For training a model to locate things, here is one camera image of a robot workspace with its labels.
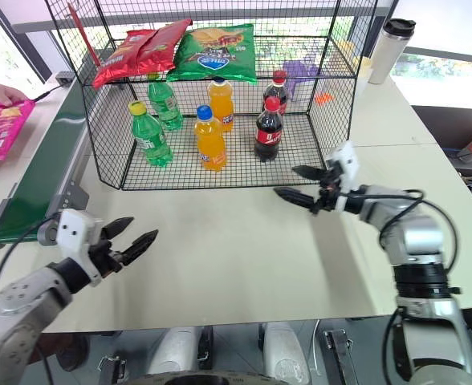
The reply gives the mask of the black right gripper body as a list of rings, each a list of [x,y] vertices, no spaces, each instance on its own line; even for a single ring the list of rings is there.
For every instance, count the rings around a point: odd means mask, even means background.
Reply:
[[[318,214],[320,211],[331,212],[335,209],[340,194],[341,174],[340,166],[327,170],[315,170],[314,177],[319,182],[319,198],[310,208],[311,213]]]

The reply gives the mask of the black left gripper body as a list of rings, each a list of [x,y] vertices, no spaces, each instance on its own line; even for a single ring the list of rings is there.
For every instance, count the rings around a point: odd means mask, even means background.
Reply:
[[[105,229],[101,230],[99,240],[89,246],[88,256],[102,278],[123,269],[121,262],[116,259],[120,254],[112,250],[111,238]]]

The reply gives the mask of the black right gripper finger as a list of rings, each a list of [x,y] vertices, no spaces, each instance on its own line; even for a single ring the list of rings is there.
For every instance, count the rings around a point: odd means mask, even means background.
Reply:
[[[291,187],[275,187],[274,192],[286,202],[299,207],[309,209],[315,204],[315,199],[312,196],[300,192],[298,189]]]
[[[295,166],[292,168],[292,171],[308,180],[322,180],[325,174],[323,169],[308,165]]]

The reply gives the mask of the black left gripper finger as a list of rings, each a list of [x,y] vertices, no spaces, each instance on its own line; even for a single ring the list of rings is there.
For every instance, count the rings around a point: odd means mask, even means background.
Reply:
[[[121,217],[106,224],[100,232],[100,240],[111,240],[120,235],[134,221],[134,217]]]
[[[121,253],[120,263],[122,265],[132,264],[139,256],[146,252],[156,240],[158,229],[142,234],[124,252]]]

